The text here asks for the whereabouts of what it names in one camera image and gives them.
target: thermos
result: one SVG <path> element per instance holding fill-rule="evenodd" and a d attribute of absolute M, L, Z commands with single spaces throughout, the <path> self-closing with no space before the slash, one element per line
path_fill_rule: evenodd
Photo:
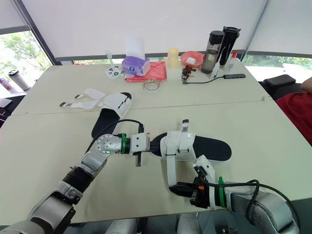
<path fill-rule="evenodd" d="M 217 62 L 220 46 L 224 33 L 222 31 L 212 31 L 209 36 L 209 42 L 204 56 L 204 61 L 201 66 L 201 71 L 205 74 L 210 74 Z"/>
<path fill-rule="evenodd" d="M 240 29 L 234 28 L 234 27 L 223 27 L 224 32 L 224 39 L 222 41 L 221 47 L 220 47 L 220 53 L 217 58 L 217 62 L 220 58 L 220 66 L 223 66 L 226 64 L 232 48 L 234 46 L 234 43 L 236 39 L 239 37 L 239 31 Z"/>
<path fill-rule="evenodd" d="M 8 75 L 22 90 L 26 91 L 30 89 L 30 85 L 18 70 L 12 70 L 8 73 Z"/>

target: red bowl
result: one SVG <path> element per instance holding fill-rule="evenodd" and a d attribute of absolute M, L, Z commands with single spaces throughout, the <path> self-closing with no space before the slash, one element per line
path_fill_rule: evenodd
<path fill-rule="evenodd" d="M 186 60 L 188 57 L 192 57 L 194 59 L 196 59 L 196 63 L 195 64 L 191 64 L 191 63 L 187 63 Z M 183 55 L 181 55 L 181 62 L 183 65 L 187 65 L 190 67 L 200 67 L 202 65 L 204 61 L 204 54 L 200 53 L 200 52 L 196 52 L 196 51 L 188 51 L 185 52 Z"/>

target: table seam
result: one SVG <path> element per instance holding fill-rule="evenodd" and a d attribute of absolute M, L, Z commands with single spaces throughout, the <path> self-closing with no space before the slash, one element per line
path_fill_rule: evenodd
<path fill-rule="evenodd" d="M 194 105 L 177 105 L 177 106 L 161 106 L 161 107 L 142 107 L 142 108 L 130 108 L 129 110 L 144 110 L 144 109 L 160 109 L 160 108 L 172 108 L 172 107 L 187 107 L 187 106 L 209 106 L 209 105 L 222 105 L 222 104 L 235 104 L 235 103 L 249 103 L 249 102 L 265 102 L 265 101 L 274 101 L 273 99 L 269 100 L 253 100 L 253 101 L 235 101 L 235 102 L 217 102 L 209 104 L 194 104 Z M 100 110 L 94 111 L 75 111 L 75 112 L 54 112 L 54 113 L 27 113 L 27 114 L 13 114 L 13 116 L 26 116 L 26 115 L 52 115 L 52 114 L 73 114 L 73 113 L 88 113 L 88 112 L 99 112 Z"/>

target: black chair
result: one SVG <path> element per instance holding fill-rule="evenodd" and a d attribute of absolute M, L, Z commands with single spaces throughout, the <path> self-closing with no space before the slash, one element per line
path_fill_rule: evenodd
<path fill-rule="evenodd" d="M 24 97 L 25 95 L 6 98 L 12 102 L 7 104 L 5 107 L 0 107 L 0 127 L 4 124 L 6 119 L 11 115 L 11 113 L 15 110 Z"/>
<path fill-rule="evenodd" d="M 306 92 L 300 88 L 301 83 L 296 83 L 296 80 L 289 75 L 265 79 L 259 83 L 274 100 L 278 100 L 287 94 Z"/>

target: window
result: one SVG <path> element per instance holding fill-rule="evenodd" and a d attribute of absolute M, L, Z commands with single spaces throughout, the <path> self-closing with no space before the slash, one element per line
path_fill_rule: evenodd
<path fill-rule="evenodd" d="M 18 70 L 33 85 L 41 74 L 51 66 L 31 31 L 0 35 L 0 78 L 8 79 L 22 92 L 8 76 L 11 70 Z M 0 85 L 0 97 L 10 94 Z"/>
<path fill-rule="evenodd" d="M 151 62 L 164 61 L 166 57 L 149 58 Z M 123 58 L 112 59 L 114 64 L 121 64 Z M 74 64 L 77 65 L 90 65 L 90 64 L 110 64 L 109 59 L 95 59 L 95 60 L 75 60 Z"/>
<path fill-rule="evenodd" d="M 302 83 L 312 77 L 312 58 L 246 55 L 243 64 L 258 81 L 288 74 Z"/>

